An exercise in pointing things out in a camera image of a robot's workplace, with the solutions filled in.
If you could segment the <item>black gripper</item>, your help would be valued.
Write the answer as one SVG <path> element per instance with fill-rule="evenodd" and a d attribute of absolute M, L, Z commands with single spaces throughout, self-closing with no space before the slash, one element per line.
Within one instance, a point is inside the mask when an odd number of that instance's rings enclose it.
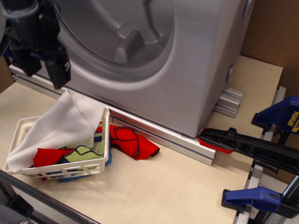
<path fill-rule="evenodd" d="M 52 0 L 2 1 L 2 53 L 9 44 L 15 44 L 14 60 L 29 77 L 42 68 L 40 59 L 31 52 L 47 59 L 46 69 L 55 89 L 71 79 L 71 63 L 58 40 L 61 16 L 59 6 Z"/>

